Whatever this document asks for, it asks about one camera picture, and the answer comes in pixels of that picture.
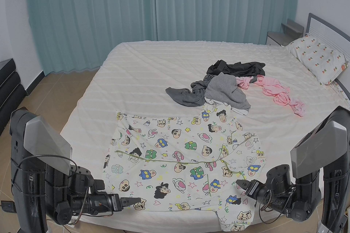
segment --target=white bedsheet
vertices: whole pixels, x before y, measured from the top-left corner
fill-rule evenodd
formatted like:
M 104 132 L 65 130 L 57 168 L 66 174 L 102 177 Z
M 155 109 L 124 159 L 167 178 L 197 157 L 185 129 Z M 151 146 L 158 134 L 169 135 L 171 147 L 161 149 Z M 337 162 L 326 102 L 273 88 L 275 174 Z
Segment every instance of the white bedsheet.
M 264 62 L 266 75 L 278 78 L 281 84 L 291 88 L 292 96 L 305 101 L 305 116 L 299 117 L 289 106 L 273 103 L 259 86 L 251 85 L 245 91 L 252 107 L 240 119 L 243 126 L 256 131 L 265 148 L 267 164 L 260 176 L 262 181 L 270 168 L 291 164 L 289 151 L 332 110 L 338 105 L 349 108 L 343 96 L 317 83 L 284 47 L 181 41 L 122 43 L 110 52 L 61 132 L 73 147 L 72 159 L 90 169 L 94 178 L 104 179 L 101 171 L 106 147 L 116 128 L 116 110 L 154 117 L 196 115 L 200 107 L 187 108 L 175 103 L 165 88 L 189 88 L 218 59 L 229 64 Z M 262 216 L 268 219 L 275 213 Z M 83 217 L 82 220 L 136 232 L 220 230 L 218 218 L 211 211 L 135 211 L 132 215 L 121 212 L 111 218 Z M 254 222 L 259 222 L 257 214 Z

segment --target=headboard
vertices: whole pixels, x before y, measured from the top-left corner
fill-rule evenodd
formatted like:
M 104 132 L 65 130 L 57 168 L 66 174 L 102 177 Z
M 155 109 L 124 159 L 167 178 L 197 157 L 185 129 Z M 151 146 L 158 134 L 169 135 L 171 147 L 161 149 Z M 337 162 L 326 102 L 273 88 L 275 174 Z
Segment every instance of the headboard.
M 332 24 L 309 13 L 306 33 L 316 36 L 322 42 L 343 53 L 345 60 L 350 61 L 350 36 L 339 30 Z M 350 67 L 345 69 L 335 79 L 345 94 L 350 98 Z

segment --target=star print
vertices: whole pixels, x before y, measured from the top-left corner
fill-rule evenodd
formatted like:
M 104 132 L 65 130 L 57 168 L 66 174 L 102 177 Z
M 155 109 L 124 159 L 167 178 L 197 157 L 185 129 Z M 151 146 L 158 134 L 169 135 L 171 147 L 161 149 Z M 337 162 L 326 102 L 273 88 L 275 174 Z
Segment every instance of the star print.
M 194 187 L 196 187 L 196 185 L 195 185 L 195 183 L 190 183 L 190 184 L 188 185 L 188 187 L 191 187 L 191 188 L 193 189 Z
M 142 187 L 143 186 L 143 184 L 141 182 L 138 182 L 138 181 L 136 183 L 134 183 L 134 184 L 136 184 L 137 187 Z
M 226 180 L 221 181 L 221 185 L 224 187 L 228 182 L 226 182 Z
M 225 218 L 225 216 L 220 219 L 220 222 L 222 222 L 222 223 L 225 223 L 226 221 L 227 221 L 227 218 Z

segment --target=white pillow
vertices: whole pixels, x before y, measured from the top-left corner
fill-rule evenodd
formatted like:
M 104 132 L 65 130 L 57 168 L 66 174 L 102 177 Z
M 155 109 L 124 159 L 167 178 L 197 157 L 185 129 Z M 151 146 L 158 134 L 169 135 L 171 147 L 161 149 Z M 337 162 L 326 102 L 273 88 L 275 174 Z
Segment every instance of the white pillow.
M 308 68 L 320 84 L 330 84 L 348 67 L 343 53 L 322 43 L 315 36 L 306 34 L 286 48 Z

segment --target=pink garment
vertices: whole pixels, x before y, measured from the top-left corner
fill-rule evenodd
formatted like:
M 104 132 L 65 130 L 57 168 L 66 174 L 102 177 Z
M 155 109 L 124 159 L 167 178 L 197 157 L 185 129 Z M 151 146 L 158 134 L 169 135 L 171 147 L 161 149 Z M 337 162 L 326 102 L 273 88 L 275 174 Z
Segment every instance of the pink garment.
M 267 96 L 272 96 L 273 101 L 280 105 L 290 105 L 295 114 L 304 116 L 305 104 L 302 100 L 293 98 L 289 95 L 289 87 L 284 87 L 279 80 L 269 76 L 257 75 L 255 82 L 258 86 L 262 86 L 262 92 Z
M 236 77 L 237 86 L 247 90 L 249 87 L 249 82 L 252 78 L 253 77 Z

